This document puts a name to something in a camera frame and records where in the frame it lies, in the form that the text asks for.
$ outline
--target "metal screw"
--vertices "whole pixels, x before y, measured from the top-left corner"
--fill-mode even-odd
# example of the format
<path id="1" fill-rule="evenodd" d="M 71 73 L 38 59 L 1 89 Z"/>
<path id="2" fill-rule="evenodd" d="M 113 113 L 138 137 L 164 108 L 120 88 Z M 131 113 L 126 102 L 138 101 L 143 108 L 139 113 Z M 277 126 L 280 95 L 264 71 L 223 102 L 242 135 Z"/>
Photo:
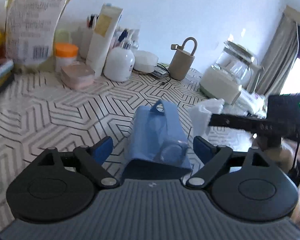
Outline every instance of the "metal screw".
<path id="1" fill-rule="evenodd" d="M 204 184 L 204 179 L 199 177 L 193 177 L 188 180 L 189 184 L 192 186 L 202 186 Z"/>
<path id="2" fill-rule="evenodd" d="M 101 184 L 104 185 L 104 186 L 113 186 L 117 183 L 117 180 L 115 178 L 103 178 L 101 180 Z"/>

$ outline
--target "white tube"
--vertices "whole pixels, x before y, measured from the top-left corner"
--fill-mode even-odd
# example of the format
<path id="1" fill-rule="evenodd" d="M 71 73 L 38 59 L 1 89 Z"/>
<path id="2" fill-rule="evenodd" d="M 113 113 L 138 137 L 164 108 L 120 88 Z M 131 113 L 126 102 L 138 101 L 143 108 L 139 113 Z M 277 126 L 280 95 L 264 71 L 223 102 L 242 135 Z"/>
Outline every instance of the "white tube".
<path id="1" fill-rule="evenodd" d="M 115 28 L 123 9 L 103 4 L 94 29 L 86 64 L 101 76 Z"/>

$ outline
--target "barcode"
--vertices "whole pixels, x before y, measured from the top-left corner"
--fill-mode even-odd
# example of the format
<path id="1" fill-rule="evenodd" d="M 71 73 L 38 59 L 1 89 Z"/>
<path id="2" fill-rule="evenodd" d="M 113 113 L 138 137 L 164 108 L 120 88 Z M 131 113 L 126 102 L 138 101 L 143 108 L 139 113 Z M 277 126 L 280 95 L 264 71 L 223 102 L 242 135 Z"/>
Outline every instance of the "barcode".
<path id="1" fill-rule="evenodd" d="M 49 46 L 34 46 L 33 47 L 33 59 L 47 58 Z"/>

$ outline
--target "gray ribbed plate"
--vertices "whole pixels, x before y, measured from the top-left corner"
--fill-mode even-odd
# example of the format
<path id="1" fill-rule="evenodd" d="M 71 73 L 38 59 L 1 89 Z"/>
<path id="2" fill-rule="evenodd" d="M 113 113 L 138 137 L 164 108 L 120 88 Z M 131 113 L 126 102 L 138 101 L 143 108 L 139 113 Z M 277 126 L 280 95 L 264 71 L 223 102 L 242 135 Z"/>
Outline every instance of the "gray ribbed plate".
<path id="1" fill-rule="evenodd" d="M 300 230 L 284 218 L 265 224 L 244 223 L 217 210 L 203 191 L 179 180 L 126 179 L 101 191 L 90 208 L 55 224 L 15 220 L 0 233 L 3 240 L 293 240 Z"/>

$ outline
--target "pink container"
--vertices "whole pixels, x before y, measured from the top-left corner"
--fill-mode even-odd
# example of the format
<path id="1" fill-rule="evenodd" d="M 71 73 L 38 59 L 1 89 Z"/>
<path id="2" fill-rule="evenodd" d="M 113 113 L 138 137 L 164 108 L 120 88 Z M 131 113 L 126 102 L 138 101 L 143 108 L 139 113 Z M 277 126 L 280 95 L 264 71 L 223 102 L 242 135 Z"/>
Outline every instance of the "pink container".
<path id="1" fill-rule="evenodd" d="M 61 67 L 61 80 L 72 89 L 82 89 L 94 81 L 94 71 L 83 62 L 75 61 Z"/>

